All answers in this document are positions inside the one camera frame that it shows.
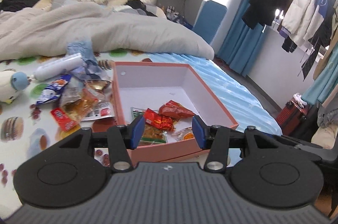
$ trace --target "black circular cover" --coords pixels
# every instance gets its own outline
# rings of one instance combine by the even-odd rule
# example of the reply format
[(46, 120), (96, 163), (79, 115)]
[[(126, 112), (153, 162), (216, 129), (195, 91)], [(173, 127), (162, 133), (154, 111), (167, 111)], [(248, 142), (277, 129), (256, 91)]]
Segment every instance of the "black circular cover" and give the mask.
[(230, 179), (246, 199), (273, 208), (313, 203), (323, 186), (317, 165), (292, 149), (261, 149), (237, 163)]
[(14, 187), (23, 203), (62, 208), (90, 199), (105, 181), (104, 167), (97, 160), (69, 149), (21, 165), (14, 176)]

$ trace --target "patterned bed sheet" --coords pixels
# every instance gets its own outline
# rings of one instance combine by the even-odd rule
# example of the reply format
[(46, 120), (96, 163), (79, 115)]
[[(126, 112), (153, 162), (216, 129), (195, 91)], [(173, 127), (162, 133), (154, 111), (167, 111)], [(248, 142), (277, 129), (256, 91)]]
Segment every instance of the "patterned bed sheet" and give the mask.
[[(97, 53), (96, 57), (98, 60), (109, 59), (115, 61), (142, 61), (149, 58), (153, 62), (190, 64), (237, 120), (239, 131), (244, 131), (248, 125), (253, 125), (266, 133), (282, 134), (276, 121), (263, 109), (259, 101), (244, 86), (228, 76), (210, 60), (186, 55), (149, 54), (123, 49), (109, 53)], [(49, 57), (40, 56), (2, 61), (0, 63), (0, 71), (15, 69), (29, 76), (41, 63), (49, 59)], [(111, 76), (112, 71), (108, 70), (108, 74)], [(53, 107), (52, 104), (40, 107), (41, 113), (39, 113), (38, 120), (34, 120), (31, 116), (30, 105), (36, 102), (42, 89), (51, 81), (51, 79), (46, 82), (33, 81), (11, 105), (1, 104), (1, 134), (8, 129), (22, 131), (22, 137), (18, 140), (0, 141), (0, 164), (3, 164), (0, 167), (3, 166), (8, 172), (6, 184), (0, 185), (0, 196), (6, 197), (0, 198), (0, 217), (2, 219), (11, 215), (21, 206), (12, 181), (16, 168), (33, 155), (68, 135), (68, 133), (59, 129), (50, 114)], [(114, 118), (105, 118), (82, 122), (81, 126), (92, 127), (94, 132), (98, 132), (105, 131), (114, 124)], [(240, 160), (239, 153), (239, 149), (231, 149), (230, 158), (232, 164)]]

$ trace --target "cardboard box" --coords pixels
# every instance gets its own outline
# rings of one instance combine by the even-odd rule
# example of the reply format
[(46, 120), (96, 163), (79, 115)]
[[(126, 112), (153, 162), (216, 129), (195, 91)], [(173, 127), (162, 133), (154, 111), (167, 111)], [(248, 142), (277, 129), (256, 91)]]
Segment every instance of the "cardboard box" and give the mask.
[[(204, 122), (236, 129), (238, 124), (222, 102), (188, 64), (152, 62), (115, 62), (113, 98), (119, 125), (133, 120), (131, 108), (158, 110), (169, 100), (198, 114)], [(175, 125), (176, 130), (191, 127), (191, 118)], [(140, 146), (128, 151), (137, 162), (177, 162), (192, 158), (202, 151), (195, 139), (167, 144)]]

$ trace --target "metal screw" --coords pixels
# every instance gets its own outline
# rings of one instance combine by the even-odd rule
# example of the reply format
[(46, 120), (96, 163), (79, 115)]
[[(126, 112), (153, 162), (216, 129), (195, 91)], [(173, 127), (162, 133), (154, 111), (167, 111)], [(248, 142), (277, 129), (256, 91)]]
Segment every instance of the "metal screw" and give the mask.
[(118, 161), (114, 163), (113, 165), (114, 169), (119, 170), (119, 171), (125, 171), (130, 168), (130, 164), (125, 161)]
[(213, 171), (221, 170), (223, 167), (224, 167), (224, 165), (221, 162), (218, 162), (218, 161), (211, 161), (207, 164), (207, 168), (209, 170), (213, 170)]

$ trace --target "small bottle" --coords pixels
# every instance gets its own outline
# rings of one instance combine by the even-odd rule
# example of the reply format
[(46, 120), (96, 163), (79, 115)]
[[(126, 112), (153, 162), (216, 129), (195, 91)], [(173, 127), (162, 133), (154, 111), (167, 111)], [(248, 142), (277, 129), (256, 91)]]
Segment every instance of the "small bottle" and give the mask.
[(45, 81), (59, 74), (72, 71), (73, 69), (80, 67), (84, 64), (80, 53), (67, 55), (61, 59), (47, 62), (44, 65), (38, 67), (38, 69), (30, 77), (38, 81)]

